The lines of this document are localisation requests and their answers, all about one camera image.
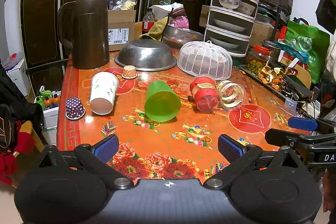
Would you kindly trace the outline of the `green plastic cup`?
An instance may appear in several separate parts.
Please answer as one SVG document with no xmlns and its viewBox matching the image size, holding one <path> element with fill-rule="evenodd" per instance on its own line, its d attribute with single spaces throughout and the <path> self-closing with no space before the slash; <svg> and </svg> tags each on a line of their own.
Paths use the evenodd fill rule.
<svg viewBox="0 0 336 224">
<path fill-rule="evenodd" d="M 181 109 L 179 96 L 161 80 L 152 82 L 146 91 L 145 114 L 155 122 L 174 119 Z"/>
</svg>

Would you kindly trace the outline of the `purple polka dot cupcake liner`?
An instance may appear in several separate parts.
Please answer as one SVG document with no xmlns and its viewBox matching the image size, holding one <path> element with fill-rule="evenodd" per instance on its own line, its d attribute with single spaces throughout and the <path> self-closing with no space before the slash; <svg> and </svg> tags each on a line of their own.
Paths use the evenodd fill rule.
<svg viewBox="0 0 336 224">
<path fill-rule="evenodd" d="M 70 120 L 78 120 L 85 115 L 86 109 L 80 98 L 72 97 L 66 100 L 66 117 Z"/>
</svg>

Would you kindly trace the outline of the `black tray with peels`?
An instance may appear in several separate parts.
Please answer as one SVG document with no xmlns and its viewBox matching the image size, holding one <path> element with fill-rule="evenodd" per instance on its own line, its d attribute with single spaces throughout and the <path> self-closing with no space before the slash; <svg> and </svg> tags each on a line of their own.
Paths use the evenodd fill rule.
<svg viewBox="0 0 336 224">
<path fill-rule="evenodd" d="M 282 101 L 288 98 L 295 102 L 311 102 L 313 98 L 313 92 L 296 75 L 282 67 L 240 65 L 239 69 Z"/>
</svg>

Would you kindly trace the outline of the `red floral tablecloth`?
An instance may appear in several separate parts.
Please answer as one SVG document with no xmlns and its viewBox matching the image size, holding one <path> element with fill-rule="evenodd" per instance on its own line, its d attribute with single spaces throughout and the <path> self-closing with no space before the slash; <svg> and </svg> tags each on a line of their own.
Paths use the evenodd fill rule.
<svg viewBox="0 0 336 224">
<path fill-rule="evenodd" d="M 58 115 L 57 147 L 73 150 L 109 135 L 119 147 L 107 163 L 133 181 L 142 178 L 205 181 L 228 165 L 218 139 L 226 134 L 264 150 L 268 129 L 288 130 L 295 112 L 273 93 L 233 68 L 230 81 L 243 87 L 236 107 L 220 102 L 201 111 L 195 78 L 172 67 L 138 71 L 132 79 L 110 54 L 106 65 L 77 69 L 66 65 Z"/>
</svg>

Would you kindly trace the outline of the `red lidded plastic jar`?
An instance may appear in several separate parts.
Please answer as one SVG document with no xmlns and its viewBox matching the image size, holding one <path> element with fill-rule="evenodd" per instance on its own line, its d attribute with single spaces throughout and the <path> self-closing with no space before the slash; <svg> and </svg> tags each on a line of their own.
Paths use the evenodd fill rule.
<svg viewBox="0 0 336 224">
<path fill-rule="evenodd" d="M 216 82 L 210 76 L 194 77 L 190 83 L 190 92 L 201 112 L 211 112 L 218 104 Z"/>
</svg>

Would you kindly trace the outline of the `green shopping bag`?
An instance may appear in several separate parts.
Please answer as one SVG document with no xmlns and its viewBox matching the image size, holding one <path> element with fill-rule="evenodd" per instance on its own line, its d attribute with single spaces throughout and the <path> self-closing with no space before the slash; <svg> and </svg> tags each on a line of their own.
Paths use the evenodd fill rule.
<svg viewBox="0 0 336 224">
<path fill-rule="evenodd" d="M 308 72 L 313 84 L 320 80 L 325 69 L 325 58 L 330 44 L 330 35 L 309 25 L 303 18 L 294 18 L 287 24 L 285 42 L 307 56 Z"/>
</svg>

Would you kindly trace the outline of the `red lid pickle jar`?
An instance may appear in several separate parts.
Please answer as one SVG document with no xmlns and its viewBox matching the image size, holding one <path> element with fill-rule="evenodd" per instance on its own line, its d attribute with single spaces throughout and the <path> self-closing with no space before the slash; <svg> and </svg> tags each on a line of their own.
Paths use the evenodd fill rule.
<svg viewBox="0 0 336 224">
<path fill-rule="evenodd" d="M 254 75 L 258 75 L 259 70 L 266 66 L 268 60 L 268 48 L 254 45 L 247 55 L 247 70 Z"/>
</svg>

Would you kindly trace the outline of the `orange polka dot cupcake liner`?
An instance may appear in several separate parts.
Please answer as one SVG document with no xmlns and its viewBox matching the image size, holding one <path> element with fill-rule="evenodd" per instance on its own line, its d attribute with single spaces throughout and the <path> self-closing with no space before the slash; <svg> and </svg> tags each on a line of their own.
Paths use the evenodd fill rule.
<svg viewBox="0 0 336 224">
<path fill-rule="evenodd" d="M 123 67 L 122 77 L 124 79 L 135 79 L 137 77 L 137 71 L 135 66 L 133 65 L 126 65 Z"/>
</svg>

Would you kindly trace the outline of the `white mesh food cover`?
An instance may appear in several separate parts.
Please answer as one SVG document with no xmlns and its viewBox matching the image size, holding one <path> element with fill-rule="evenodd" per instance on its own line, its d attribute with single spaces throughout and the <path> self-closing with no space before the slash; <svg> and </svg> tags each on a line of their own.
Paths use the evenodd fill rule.
<svg viewBox="0 0 336 224">
<path fill-rule="evenodd" d="M 192 76 L 206 75 L 227 80 L 232 73 L 232 58 L 227 50 L 207 42 L 188 42 L 179 51 L 177 66 Z"/>
</svg>

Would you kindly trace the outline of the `brown thermos jug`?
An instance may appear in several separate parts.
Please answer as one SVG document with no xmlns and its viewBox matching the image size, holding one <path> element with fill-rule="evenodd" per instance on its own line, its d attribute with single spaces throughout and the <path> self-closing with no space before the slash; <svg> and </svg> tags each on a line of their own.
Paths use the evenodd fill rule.
<svg viewBox="0 0 336 224">
<path fill-rule="evenodd" d="M 57 16 L 58 37 L 72 50 L 76 69 L 94 69 L 109 62 L 108 1 L 77 0 L 63 4 Z"/>
</svg>

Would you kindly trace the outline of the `steel colander bowl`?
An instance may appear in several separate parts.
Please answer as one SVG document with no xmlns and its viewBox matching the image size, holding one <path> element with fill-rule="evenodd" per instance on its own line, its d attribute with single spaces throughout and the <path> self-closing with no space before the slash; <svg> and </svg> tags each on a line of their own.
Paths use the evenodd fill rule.
<svg viewBox="0 0 336 224">
<path fill-rule="evenodd" d="M 164 71 L 177 65 L 170 47 L 158 40 L 137 39 L 126 43 L 114 57 L 121 67 L 133 65 L 137 71 Z"/>
</svg>

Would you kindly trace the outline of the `glass pot lid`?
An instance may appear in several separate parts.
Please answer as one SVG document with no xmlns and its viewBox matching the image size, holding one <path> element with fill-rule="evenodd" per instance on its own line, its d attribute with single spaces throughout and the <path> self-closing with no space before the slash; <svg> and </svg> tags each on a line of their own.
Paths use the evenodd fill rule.
<svg viewBox="0 0 336 224">
<path fill-rule="evenodd" d="M 161 40 L 171 48 L 181 48 L 184 44 L 193 41 L 203 41 L 204 34 L 189 29 L 166 26 Z"/>
</svg>

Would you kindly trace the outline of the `cardboard box with label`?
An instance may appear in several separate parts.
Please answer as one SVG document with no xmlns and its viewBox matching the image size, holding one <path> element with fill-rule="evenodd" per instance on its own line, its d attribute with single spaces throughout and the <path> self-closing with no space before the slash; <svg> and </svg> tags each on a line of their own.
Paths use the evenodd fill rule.
<svg viewBox="0 0 336 224">
<path fill-rule="evenodd" d="M 119 51 L 124 44 L 134 40 L 134 10 L 108 11 L 108 44 L 109 51 Z"/>
</svg>

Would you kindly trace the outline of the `blue white porcelain bowl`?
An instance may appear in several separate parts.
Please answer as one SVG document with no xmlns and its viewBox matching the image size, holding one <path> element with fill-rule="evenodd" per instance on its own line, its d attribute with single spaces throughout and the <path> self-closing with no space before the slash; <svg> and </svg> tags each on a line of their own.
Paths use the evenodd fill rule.
<svg viewBox="0 0 336 224">
<path fill-rule="evenodd" d="M 219 0 L 219 3 L 225 9 L 234 10 L 240 6 L 241 1 L 240 0 Z"/>
</svg>

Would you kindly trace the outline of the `cola bottle red label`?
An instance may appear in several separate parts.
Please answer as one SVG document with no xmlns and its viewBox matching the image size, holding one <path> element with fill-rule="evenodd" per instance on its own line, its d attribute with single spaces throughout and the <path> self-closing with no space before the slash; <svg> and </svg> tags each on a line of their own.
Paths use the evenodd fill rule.
<svg viewBox="0 0 336 224">
<path fill-rule="evenodd" d="M 142 20 L 142 34 L 148 33 L 155 23 L 155 15 L 152 8 L 148 8 Z"/>
</svg>

